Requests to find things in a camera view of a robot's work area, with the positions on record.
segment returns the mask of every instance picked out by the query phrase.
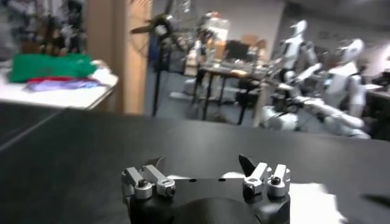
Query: white table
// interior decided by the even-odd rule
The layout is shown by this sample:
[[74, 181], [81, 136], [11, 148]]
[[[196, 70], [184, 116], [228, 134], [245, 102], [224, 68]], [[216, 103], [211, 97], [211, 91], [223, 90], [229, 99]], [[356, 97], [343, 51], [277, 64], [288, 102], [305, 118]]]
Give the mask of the white table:
[[108, 106], [115, 109], [113, 88], [98, 86], [90, 89], [66, 89], [33, 93], [26, 90], [26, 84], [9, 83], [7, 70], [0, 70], [0, 102], [23, 103], [57, 108], [91, 110], [110, 96]]

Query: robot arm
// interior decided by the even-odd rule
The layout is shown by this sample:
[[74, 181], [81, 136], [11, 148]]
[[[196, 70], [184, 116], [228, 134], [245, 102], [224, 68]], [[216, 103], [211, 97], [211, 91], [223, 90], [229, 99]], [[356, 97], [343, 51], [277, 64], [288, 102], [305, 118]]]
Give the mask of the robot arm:
[[309, 63], [310, 66], [314, 66], [318, 63], [317, 55], [314, 51], [314, 44], [312, 42], [306, 42], [301, 46], [305, 60]]
[[366, 106], [366, 89], [361, 84], [361, 79], [359, 75], [349, 78], [349, 114], [354, 117], [361, 117]]
[[316, 71], [320, 70], [320, 68], [322, 67], [322, 64], [321, 63], [316, 63], [314, 65], [312, 65], [311, 67], [309, 67], [308, 69], [304, 70], [301, 74], [299, 74], [295, 79], [294, 79], [294, 82], [295, 83], [301, 83], [303, 82], [305, 79], [309, 78], [310, 76], [312, 76]]
[[364, 122], [360, 118], [353, 117], [337, 108], [326, 105], [321, 99], [297, 97], [296, 100], [303, 103], [310, 110], [318, 111], [325, 116], [332, 117], [334, 120], [342, 123], [347, 127], [355, 129], [361, 129], [364, 127]]

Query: black tabletop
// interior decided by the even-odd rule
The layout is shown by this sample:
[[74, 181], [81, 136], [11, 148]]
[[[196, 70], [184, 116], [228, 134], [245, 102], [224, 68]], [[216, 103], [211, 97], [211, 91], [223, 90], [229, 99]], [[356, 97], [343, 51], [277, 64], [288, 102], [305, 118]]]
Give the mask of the black tabletop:
[[0, 103], [0, 150], [58, 113], [55, 108]]
[[388, 194], [390, 144], [208, 122], [67, 111], [0, 153], [0, 223], [129, 223], [123, 168], [166, 156], [166, 173], [240, 172], [238, 155], [286, 164], [294, 183], [322, 183], [360, 223], [390, 211], [362, 198]]

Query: table leg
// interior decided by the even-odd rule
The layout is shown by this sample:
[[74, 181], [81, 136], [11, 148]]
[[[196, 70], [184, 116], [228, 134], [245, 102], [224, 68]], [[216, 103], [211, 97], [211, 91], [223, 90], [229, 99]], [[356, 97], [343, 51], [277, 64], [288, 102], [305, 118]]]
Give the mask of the table leg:
[[208, 87], [207, 87], [207, 94], [206, 94], [206, 99], [205, 99], [205, 105], [203, 107], [203, 117], [202, 117], [202, 120], [203, 121], [206, 121], [206, 117], [207, 117], [207, 108], [208, 108], [208, 100], [211, 96], [211, 86], [213, 84], [213, 77], [214, 75], [213, 74], [210, 74], [209, 75], [209, 81], [208, 81]]
[[226, 78], [222, 78], [221, 92], [219, 93], [218, 107], [222, 106], [222, 101], [224, 100], [224, 90], [225, 90]]
[[197, 87], [198, 87], [198, 82], [195, 80], [195, 85], [194, 85], [194, 90], [193, 90], [193, 100], [191, 102], [191, 105], [194, 105], [196, 99], [197, 99]]
[[247, 107], [248, 96], [249, 96], [249, 89], [246, 89], [246, 92], [244, 95], [244, 102], [243, 102], [243, 105], [241, 106], [241, 112], [239, 114], [239, 119], [237, 122], [238, 125], [241, 125], [243, 123], [244, 115], [245, 115], [245, 111], [246, 111], [246, 107]]

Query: humanoid robot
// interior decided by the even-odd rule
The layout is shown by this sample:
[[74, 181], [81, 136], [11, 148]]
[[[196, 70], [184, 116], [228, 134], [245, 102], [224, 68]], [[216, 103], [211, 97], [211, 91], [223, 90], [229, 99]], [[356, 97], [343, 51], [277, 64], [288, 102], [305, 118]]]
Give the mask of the humanoid robot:
[[[363, 139], [370, 138], [368, 134], [361, 130], [364, 123], [360, 119], [365, 106], [366, 89], [362, 84], [356, 60], [363, 49], [364, 43], [361, 39], [343, 41], [336, 50], [337, 67], [324, 72], [323, 100], [320, 98], [305, 98], [305, 100], [308, 100], [305, 105], [310, 104], [309, 112], [324, 115], [323, 122], [325, 126], [336, 135]], [[311, 66], [287, 83], [292, 85], [286, 85], [288, 88], [284, 89], [290, 94], [290, 102], [294, 102], [296, 99], [303, 99], [296, 85], [320, 68], [321, 64]], [[348, 110], [343, 112], [338, 108], [345, 97], [349, 97], [349, 106]], [[275, 107], [269, 106], [263, 107], [261, 116], [261, 124], [264, 127], [278, 130], [296, 130], [299, 121], [296, 113], [277, 111]]]
[[314, 66], [318, 62], [314, 52], [314, 44], [303, 39], [303, 33], [307, 28], [306, 20], [299, 21], [290, 28], [293, 35], [281, 42], [282, 70], [278, 76], [281, 82], [290, 82], [294, 78], [294, 73], [289, 71], [296, 71], [297, 62], [302, 54], [309, 66]]

